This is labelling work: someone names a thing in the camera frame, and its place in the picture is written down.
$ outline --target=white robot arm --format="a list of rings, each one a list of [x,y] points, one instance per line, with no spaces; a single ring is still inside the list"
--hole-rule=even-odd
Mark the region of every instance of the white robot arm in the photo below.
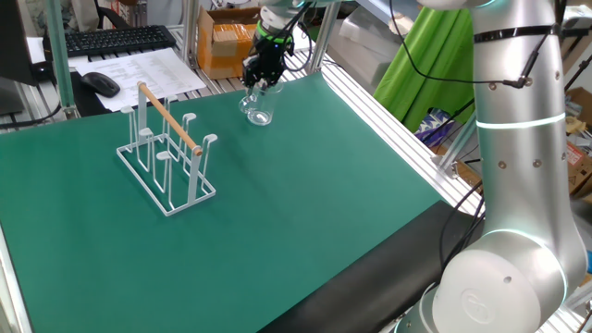
[[[567,182],[563,76],[551,0],[420,0],[471,8],[475,80],[520,73],[542,44],[522,89],[476,84],[487,223],[450,261],[397,333],[533,333],[581,283],[586,251]]]

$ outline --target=green tablecloth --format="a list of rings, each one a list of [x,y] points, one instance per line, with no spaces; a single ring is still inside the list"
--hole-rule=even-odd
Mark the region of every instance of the green tablecloth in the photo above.
[[[265,128],[243,92],[174,106],[219,140],[217,195],[172,217],[116,156],[126,115],[0,136],[0,220],[35,332],[254,332],[440,199],[320,74],[282,94]]]

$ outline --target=clear drinking glass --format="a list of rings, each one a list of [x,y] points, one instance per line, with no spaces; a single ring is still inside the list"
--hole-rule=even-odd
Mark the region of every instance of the clear drinking glass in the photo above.
[[[255,89],[253,88],[253,93],[245,96],[239,102],[239,110],[243,114],[248,114],[249,111],[254,110],[257,107],[257,94],[255,93]]]
[[[282,82],[272,87],[267,87],[266,83],[258,83],[253,89],[253,94],[245,97],[246,100],[243,98],[245,100],[243,112],[247,114],[249,121],[258,126],[271,123],[283,88]]]

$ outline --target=wire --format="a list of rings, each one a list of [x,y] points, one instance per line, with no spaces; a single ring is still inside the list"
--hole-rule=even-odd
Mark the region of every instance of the wire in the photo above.
[[[392,0],[388,0],[388,6],[390,9],[390,17],[392,18],[392,23],[395,27],[395,30],[397,31],[397,33],[399,34],[399,38],[401,38],[401,44],[403,45],[403,49],[405,50],[405,53],[407,54],[407,57],[409,58],[409,62],[411,63],[411,66],[413,67],[413,69],[415,70],[415,72],[417,72],[417,74],[419,74],[420,76],[426,78],[426,79],[430,79],[430,80],[439,80],[439,81],[446,81],[446,82],[458,82],[458,83],[468,83],[468,84],[482,84],[482,83],[500,83],[503,85],[507,85],[507,86],[511,86],[514,87],[516,89],[521,89],[526,85],[526,78],[528,77],[527,75],[525,76],[525,73],[530,74],[530,71],[532,70],[533,66],[535,65],[537,58],[538,58],[538,51],[540,50],[540,47],[542,46],[543,42],[545,42],[547,40],[547,36],[549,36],[550,32],[552,31],[552,29],[554,27],[551,27],[549,29],[549,32],[547,32],[545,34],[545,36],[543,37],[543,39],[536,45],[535,49],[533,50],[533,52],[530,54],[530,56],[528,57],[528,60],[526,61],[526,65],[524,66],[524,69],[522,71],[522,74],[520,76],[520,79],[518,80],[457,80],[457,79],[443,79],[443,78],[434,78],[431,77],[429,75],[426,75],[424,73],[422,73],[417,66],[415,65],[415,63],[413,62],[413,58],[411,57],[411,52],[409,52],[409,48],[407,47],[407,43],[405,42],[405,39],[403,38],[401,31],[399,30],[399,25],[397,24],[397,20],[395,19],[395,12],[392,9]]]
[[[20,121],[20,122],[14,122],[11,124],[0,124],[0,130],[9,130],[9,129],[17,129],[17,128],[21,128],[21,127],[27,127],[27,126],[33,126],[33,125],[38,125],[43,123],[45,120],[57,115],[57,113],[59,112],[59,110],[62,109],[62,105],[58,104],[57,107],[55,108],[54,112],[52,112],[51,114],[39,118],[39,119],[34,119],[34,120],[28,120],[28,121]]]
[[[459,239],[459,241],[456,243],[456,245],[454,245],[454,248],[452,248],[452,251],[450,251],[448,257],[446,257],[446,260],[444,261],[444,268],[446,268],[446,266],[448,266],[448,264],[450,263],[450,260],[452,260],[452,258],[454,258],[456,256],[456,254],[460,253],[462,250],[464,250],[469,245],[471,237],[473,236],[473,232],[476,230],[476,228],[479,226],[481,221],[484,219],[485,213],[482,216],[479,216],[479,213],[481,213],[481,208],[483,207],[484,203],[485,203],[485,196],[481,196],[481,201],[479,202],[479,205],[477,206],[477,209],[475,210],[475,213],[473,214],[473,221],[471,222],[471,224],[469,225],[467,230],[464,232],[462,237]]]
[[[481,162],[481,158],[477,158],[475,160],[469,160],[469,161],[462,161],[462,162],[465,163],[465,164],[467,164],[467,165],[468,164],[472,164],[472,163],[478,163],[478,162]]]
[[[446,227],[448,226],[448,224],[451,222],[452,218],[454,217],[454,215],[458,212],[459,208],[461,208],[461,205],[463,205],[463,203],[471,196],[471,194],[473,194],[474,191],[477,191],[477,189],[483,184],[483,180],[480,180],[476,185],[474,185],[474,187],[468,191],[463,198],[454,206],[454,208],[452,209],[452,212],[450,212],[448,218],[446,219],[446,221],[444,222],[444,226],[442,227],[442,230],[440,231],[440,266],[442,268],[442,273],[444,273],[444,264],[445,264],[445,258],[444,258],[444,231],[446,231]]]
[[[298,22],[298,26],[300,27],[300,29],[302,29],[302,32],[304,32],[306,38],[308,38],[308,56],[306,57],[306,61],[304,61],[304,64],[302,64],[302,66],[299,68],[288,67],[288,65],[286,64],[286,57],[282,57],[281,61],[284,63],[284,67],[287,71],[290,72],[297,72],[305,69],[308,63],[311,61],[311,57],[313,56],[313,39],[311,38],[311,35],[308,33],[308,29],[306,28],[306,25],[304,25],[301,22]]]
[[[433,132],[429,133],[423,140],[422,143],[426,143],[428,140],[432,139],[434,137],[434,135],[436,135],[439,131],[444,130],[446,125],[450,124],[450,122],[452,120],[454,120],[456,117],[460,116],[462,112],[464,112],[464,110],[466,110],[467,108],[469,108],[469,106],[471,106],[473,103],[475,102],[475,99],[472,99],[469,101],[469,103],[463,105],[460,109],[458,109],[453,115],[452,117],[448,118],[448,120],[446,120],[444,122],[444,124],[440,125],[436,130],[434,130]]]
[[[459,158],[459,160],[463,160],[466,156],[470,155],[472,152],[474,152],[475,150],[477,150],[477,148],[479,148],[479,143],[477,144],[477,146],[475,148],[473,148],[472,151],[470,151],[469,153],[465,154],[463,157]]]

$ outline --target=paper document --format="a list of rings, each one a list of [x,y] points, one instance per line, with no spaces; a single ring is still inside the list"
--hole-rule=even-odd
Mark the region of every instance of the paper document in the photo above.
[[[31,56],[32,64],[45,61],[42,37],[27,37],[27,46],[29,47],[29,56]]]
[[[205,84],[170,48],[96,61],[80,65],[76,70],[82,76],[90,72],[105,74],[119,85],[121,92],[113,98],[97,94],[103,106],[111,111],[138,104],[138,81],[146,82],[156,98],[205,88]]]
[[[87,55],[81,56],[73,56],[68,58],[68,67],[69,68],[77,68],[78,66],[82,66],[84,64],[89,63],[89,57]]]

